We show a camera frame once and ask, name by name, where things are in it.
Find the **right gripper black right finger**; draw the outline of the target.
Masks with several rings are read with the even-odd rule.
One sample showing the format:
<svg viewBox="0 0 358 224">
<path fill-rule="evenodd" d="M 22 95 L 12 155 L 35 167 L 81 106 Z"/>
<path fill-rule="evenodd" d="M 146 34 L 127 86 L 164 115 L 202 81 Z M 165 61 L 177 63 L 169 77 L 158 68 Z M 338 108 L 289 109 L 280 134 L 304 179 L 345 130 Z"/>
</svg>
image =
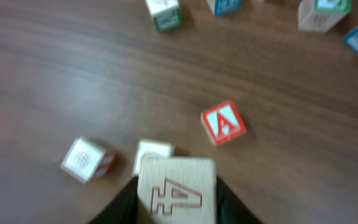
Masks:
<svg viewBox="0 0 358 224">
<path fill-rule="evenodd" d="M 220 177 L 216 180 L 216 204 L 217 224 L 263 224 Z"/>
</svg>

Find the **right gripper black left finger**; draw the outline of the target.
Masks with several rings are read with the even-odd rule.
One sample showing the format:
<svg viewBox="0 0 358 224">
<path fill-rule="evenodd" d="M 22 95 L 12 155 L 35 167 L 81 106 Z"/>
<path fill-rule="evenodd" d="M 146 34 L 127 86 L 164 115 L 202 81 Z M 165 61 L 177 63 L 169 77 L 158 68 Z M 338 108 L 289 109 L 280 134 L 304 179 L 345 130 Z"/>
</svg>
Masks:
<svg viewBox="0 0 358 224">
<path fill-rule="evenodd" d="M 136 224 L 138 177 L 133 177 L 89 224 Z"/>
</svg>

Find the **red A wooden block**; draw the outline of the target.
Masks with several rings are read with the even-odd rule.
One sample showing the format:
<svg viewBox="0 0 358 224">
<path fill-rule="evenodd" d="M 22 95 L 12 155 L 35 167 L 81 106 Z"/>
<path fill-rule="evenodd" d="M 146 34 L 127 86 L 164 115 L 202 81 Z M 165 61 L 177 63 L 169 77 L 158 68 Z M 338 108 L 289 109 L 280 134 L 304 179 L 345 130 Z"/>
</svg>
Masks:
<svg viewBox="0 0 358 224">
<path fill-rule="evenodd" d="M 224 101 L 201 113 L 201 123 L 214 146 L 246 133 L 246 126 L 233 101 Z"/>
</svg>

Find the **plain engraved wooden block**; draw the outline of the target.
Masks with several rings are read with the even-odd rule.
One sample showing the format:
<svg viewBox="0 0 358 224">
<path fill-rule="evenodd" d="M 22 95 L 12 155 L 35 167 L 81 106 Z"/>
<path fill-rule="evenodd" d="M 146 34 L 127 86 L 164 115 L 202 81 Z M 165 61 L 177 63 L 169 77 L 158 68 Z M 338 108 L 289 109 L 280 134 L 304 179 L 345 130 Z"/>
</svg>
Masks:
<svg viewBox="0 0 358 224">
<path fill-rule="evenodd" d="M 81 136 L 75 139 L 60 168 L 83 184 L 105 176 L 117 153 Z"/>
</svg>

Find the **green J wooden block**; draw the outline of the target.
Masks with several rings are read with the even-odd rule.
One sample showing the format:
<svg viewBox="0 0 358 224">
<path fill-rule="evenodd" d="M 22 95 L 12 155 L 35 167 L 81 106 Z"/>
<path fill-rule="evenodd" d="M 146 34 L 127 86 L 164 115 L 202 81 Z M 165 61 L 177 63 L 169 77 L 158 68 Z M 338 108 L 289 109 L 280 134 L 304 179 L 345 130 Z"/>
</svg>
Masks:
<svg viewBox="0 0 358 224">
<path fill-rule="evenodd" d="M 144 157 L 172 157 L 175 153 L 175 145 L 169 142 L 141 139 L 137 145 L 132 176 L 139 175 L 140 162 Z"/>
</svg>

